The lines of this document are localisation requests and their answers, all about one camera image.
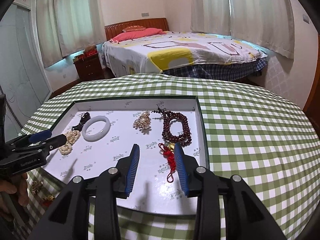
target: dark red beaded necklace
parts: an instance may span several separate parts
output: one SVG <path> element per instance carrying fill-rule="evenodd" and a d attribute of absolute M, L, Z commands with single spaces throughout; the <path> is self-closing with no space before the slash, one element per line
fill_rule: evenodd
<path fill-rule="evenodd" d="M 161 114 L 163 117 L 163 132 L 162 136 L 165 140 L 172 143 L 180 142 L 182 146 L 191 142 L 191 133 L 188 125 L 188 119 L 185 115 L 181 113 L 174 113 L 171 111 L 167 111 L 166 108 L 163 110 L 158 107 L 158 110 L 152 111 L 153 113 Z M 182 122 L 182 131 L 183 134 L 179 136 L 172 135 L 170 132 L 170 121 L 173 119 L 177 119 Z"/>

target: metal screw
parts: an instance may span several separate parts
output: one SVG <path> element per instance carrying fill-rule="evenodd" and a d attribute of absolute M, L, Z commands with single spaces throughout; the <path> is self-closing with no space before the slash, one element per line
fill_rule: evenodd
<path fill-rule="evenodd" d="M 234 176 L 232 176 L 232 179 L 233 179 L 234 181 L 236 181 L 236 182 L 241 181 L 241 177 L 240 177 L 239 175 L 234 175 Z"/>
<path fill-rule="evenodd" d="M 198 168 L 196 168 L 196 171 L 198 173 L 205 173 L 205 167 L 199 166 Z"/>
<path fill-rule="evenodd" d="M 81 182 L 81 180 L 82 180 L 82 178 L 81 178 L 80 176 L 75 176 L 75 177 L 72 179 L 72 181 L 73 181 L 74 183 L 79 183 L 79 182 Z"/>
<path fill-rule="evenodd" d="M 108 172 L 109 172 L 110 174 L 116 174 L 116 173 L 118 172 L 118 169 L 117 169 L 116 167 L 113 167 L 113 168 L 110 168 L 110 169 L 108 170 Z"/>

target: beige curtain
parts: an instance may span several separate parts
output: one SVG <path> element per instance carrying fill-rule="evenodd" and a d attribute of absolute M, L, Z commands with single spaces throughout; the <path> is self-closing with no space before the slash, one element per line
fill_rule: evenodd
<path fill-rule="evenodd" d="M 230 35 L 229 0 L 192 0 L 193 32 Z"/>
<path fill-rule="evenodd" d="M 230 0 L 231 35 L 293 59 L 290 0 Z"/>
<path fill-rule="evenodd" d="M 106 41 L 100 0 L 57 0 L 57 22 L 63 56 Z"/>
<path fill-rule="evenodd" d="M 36 0 L 36 22 L 44 68 L 62 60 L 53 0 Z"/>

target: red cord loop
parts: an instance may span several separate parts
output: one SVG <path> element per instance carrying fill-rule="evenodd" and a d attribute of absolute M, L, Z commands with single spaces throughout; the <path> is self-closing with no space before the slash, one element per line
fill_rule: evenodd
<path fill-rule="evenodd" d="M 172 183 L 173 182 L 173 173 L 176 170 L 176 162 L 174 160 L 174 154 L 172 151 L 169 150 L 167 146 L 165 146 L 163 143 L 158 144 L 159 148 L 163 151 L 163 156 L 167 158 L 168 164 L 170 166 L 170 173 L 167 176 L 167 182 Z"/>

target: nightstand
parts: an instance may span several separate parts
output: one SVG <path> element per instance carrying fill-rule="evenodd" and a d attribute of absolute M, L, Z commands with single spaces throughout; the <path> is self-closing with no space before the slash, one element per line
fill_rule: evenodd
<path fill-rule="evenodd" d="M 93 55 L 74 62 L 81 82 L 104 79 L 99 55 Z"/>

